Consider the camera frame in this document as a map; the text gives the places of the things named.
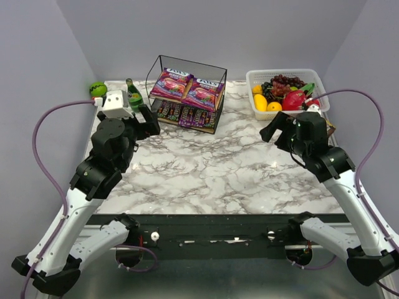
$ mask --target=lemon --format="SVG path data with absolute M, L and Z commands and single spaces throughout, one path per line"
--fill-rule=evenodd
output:
M 257 93 L 262 93 L 262 87 L 260 85 L 256 85 L 254 88 L 252 88 L 252 93 L 255 95 Z
M 281 111 L 281 110 L 282 110 L 282 107 L 281 107 L 281 104 L 280 104 L 280 103 L 271 102 L 270 104 L 268 104 L 267 110 L 268 110 L 268 111 Z
M 255 102 L 255 108 L 258 109 L 259 111 L 267 110 L 267 100 L 262 95 L 258 93 L 254 95 L 254 102 Z

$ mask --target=white basket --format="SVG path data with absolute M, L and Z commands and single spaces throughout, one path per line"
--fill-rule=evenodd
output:
M 272 120 L 277 114 L 277 112 L 262 112 L 256 109 L 254 103 L 254 97 L 252 95 L 252 88 L 254 88 L 255 85 L 263 84 L 264 82 L 270 82 L 270 79 L 280 74 L 286 77 L 299 77 L 305 83 L 315 83 L 315 88 L 312 93 L 313 97 L 325 93 L 325 89 L 319 75 L 317 75 L 317 73 L 311 69 L 250 70 L 246 75 L 247 88 L 248 88 L 249 101 L 251 102 L 251 106 L 255 112 L 255 118 L 257 120 Z M 330 109 L 330 103 L 328 97 L 320 98 L 319 102 L 320 102 L 320 109 L 322 110 L 322 112 L 326 112 Z M 284 111 L 284 113 L 293 116 L 301 112 L 303 112 L 303 110 Z

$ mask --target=bunch of grapes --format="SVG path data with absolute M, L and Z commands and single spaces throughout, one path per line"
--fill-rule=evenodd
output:
M 281 102 L 282 98 L 291 91 L 291 87 L 300 89 L 303 86 L 305 86 L 305 83 L 300 78 L 289 78 L 280 74 L 274 76 L 270 82 L 264 82 L 262 91 L 267 99 Z

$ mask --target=marble countertop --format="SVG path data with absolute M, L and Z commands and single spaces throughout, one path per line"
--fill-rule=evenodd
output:
M 126 88 L 106 84 L 109 90 Z M 134 84 L 147 94 L 144 82 Z M 341 213 L 310 172 L 261 140 L 259 130 L 268 123 L 255 119 L 245 82 L 228 82 L 216 134 L 160 123 L 161 134 L 140 141 L 127 173 L 97 213 Z

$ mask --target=gray floor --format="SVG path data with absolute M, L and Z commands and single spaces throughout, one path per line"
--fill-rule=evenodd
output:
M 150 273 L 118 269 L 110 251 L 82 274 L 64 299 L 378 299 L 377 286 L 363 287 L 343 262 L 327 270 L 304 271 L 285 260 L 163 261 Z M 314 260 L 331 255 L 322 249 Z

